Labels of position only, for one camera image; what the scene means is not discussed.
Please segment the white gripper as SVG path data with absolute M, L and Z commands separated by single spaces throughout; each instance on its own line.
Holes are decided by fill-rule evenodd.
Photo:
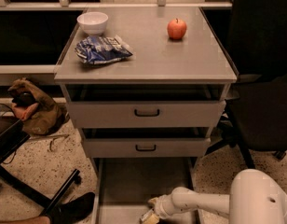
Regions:
M 157 214 L 149 213 L 146 215 L 144 224 L 158 224 L 159 217 L 166 219 L 175 214 L 175 205 L 172 202 L 171 195 L 162 195 L 148 200 L 150 205 L 154 206 L 154 211 Z

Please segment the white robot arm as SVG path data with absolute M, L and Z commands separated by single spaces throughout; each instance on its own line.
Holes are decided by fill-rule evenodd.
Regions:
M 198 209 L 226 217 L 229 224 L 287 224 L 287 194 L 269 175 L 246 169 L 232 181 L 229 194 L 198 193 L 178 187 L 148 201 L 152 208 L 142 224 L 158 224 L 176 214 Z

